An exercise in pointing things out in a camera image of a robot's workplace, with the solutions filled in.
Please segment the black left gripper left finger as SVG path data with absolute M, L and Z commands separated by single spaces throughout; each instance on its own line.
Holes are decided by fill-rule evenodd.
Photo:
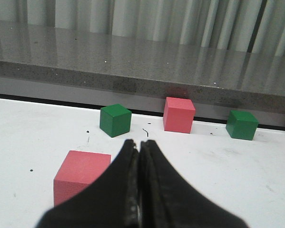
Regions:
M 138 151 L 125 140 L 104 173 L 71 199 L 47 211 L 39 228 L 137 228 Z

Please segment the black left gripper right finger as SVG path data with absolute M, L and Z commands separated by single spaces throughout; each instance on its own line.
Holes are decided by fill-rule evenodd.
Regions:
M 139 196 L 144 228 L 247 227 L 183 179 L 153 140 L 141 143 Z

